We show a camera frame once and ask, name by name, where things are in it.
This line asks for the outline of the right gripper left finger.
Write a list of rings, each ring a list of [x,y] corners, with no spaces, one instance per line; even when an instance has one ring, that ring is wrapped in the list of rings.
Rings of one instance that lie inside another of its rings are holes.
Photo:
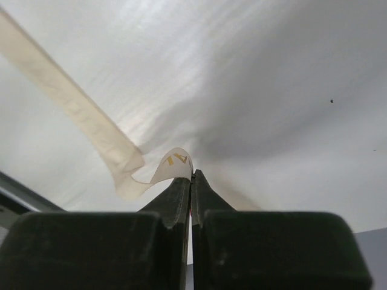
[[[23,214],[1,245],[2,289],[184,289],[190,182],[137,212]]]

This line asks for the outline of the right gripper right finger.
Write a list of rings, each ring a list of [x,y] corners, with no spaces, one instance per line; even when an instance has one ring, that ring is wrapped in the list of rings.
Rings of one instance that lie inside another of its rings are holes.
[[[195,289],[371,289],[349,225],[310,211],[238,211],[197,170],[191,184]]]

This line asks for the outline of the cream ribbon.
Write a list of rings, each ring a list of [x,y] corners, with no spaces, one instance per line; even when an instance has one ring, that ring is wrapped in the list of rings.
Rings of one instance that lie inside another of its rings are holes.
[[[192,159],[179,147],[161,159],[149,182],[136,180],[133,174],[145,166],[141,150],[4,9],[1,10],[1,54],[61,106],[88,137],[111,172],[115,192],[120,197],[136,199],[153,185],[168,179],[191,180]]]

